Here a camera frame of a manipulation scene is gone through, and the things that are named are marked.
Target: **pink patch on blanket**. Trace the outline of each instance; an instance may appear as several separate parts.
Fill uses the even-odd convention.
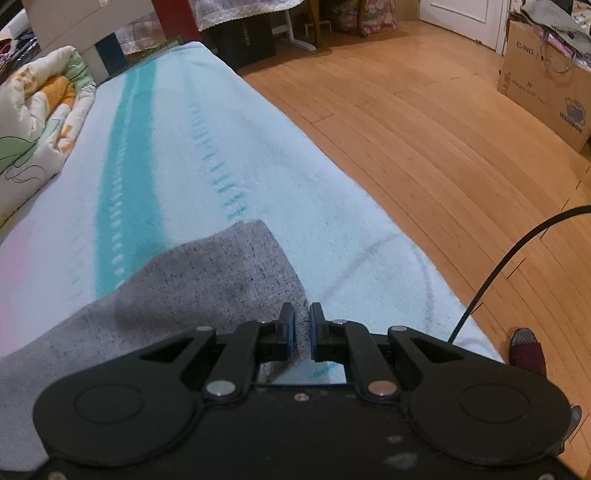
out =
[[[21,287],[31,263],[34,222],[19,223],[0,245],[0,356],[17,348],[17,312],[11,294]]]

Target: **light blue blanket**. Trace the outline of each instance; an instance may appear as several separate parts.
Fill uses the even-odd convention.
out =
[[[102,85],[61,175],[0,231],[0,268],[11,272],[0,281],[0,355],[112,291],[153,255],[253,219],[268,225],[327,318],[446,338],[462,314],[384,211],[191,43]],[[457,344],[499,358],[472,320]],[[342,371],[310,364],[284,380],[312,379],[341,380]]]

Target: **white door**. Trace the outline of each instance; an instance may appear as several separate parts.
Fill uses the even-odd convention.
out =
[[[421,20],[496,48],[504,30],[504,4],[502,0],[421,0]]]

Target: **black cable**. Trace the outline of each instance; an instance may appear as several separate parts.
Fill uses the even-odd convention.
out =
[[[547,228],[549,228],[557,223],[560,223],[563,220],[568,220],[569,218],[576,217],[578,215],[583,215],[585,213],[591,213],[591,205],[582,205],[580,207],[575,207],[575,208],[571,208],[570,210],[565,210],[564,212],[560,212],[558,215],[554,215],[553,217],[547,219],[546,221],[542,222],[538,226],[532,228],[532,230],[530,230],[528,233],[526,233],[521,238],[521,240],[519,240],[515,245],[513,245],[513,247],[511,247],[511,250],[509,250],[505,254],[505,256],[502,258],[502,260],[499,262],[499,264],[491,272],[491,274],[488,275],[488,278],[482,284],[482,287],[480,287],[480,289],[476,292],[476,295],[474,295],[474,298],[470,302],[470,305],[468,305],[468,308],[464,312],[464,315],[462,315],[462,318],[457,323],[456,327],[453,329],[453,332],[450,335],[447,342],[453,343],[453,341],[457,337],[457,334],[460,333],[460,330],[462,329],[462,327],[466,323],[466,320],[468,319],[468,317],[470,316],[470,314],[472,313],[472,311],[476,307],[476,304],[478,303],[480,298],[484,295],[484,292],[486,292],[488,287],[491,286],[491,283],[496,278],[496,276],[499,273],[501,273],[501,270],[503,270],[505,265],[507,265],[507,263],[509,263],[509,260],[511,260],[511,258],[513,258],[513,256],[519,250],[521,250],[521,248],[524,247],[527,242],[529,242],[536,235],[538,235],[538,233],[542,233]]]

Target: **black box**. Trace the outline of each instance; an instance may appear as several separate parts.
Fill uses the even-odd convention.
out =
[[[207,30],[217,56],[234,70],[275,55],[269,14],[231,20]]]

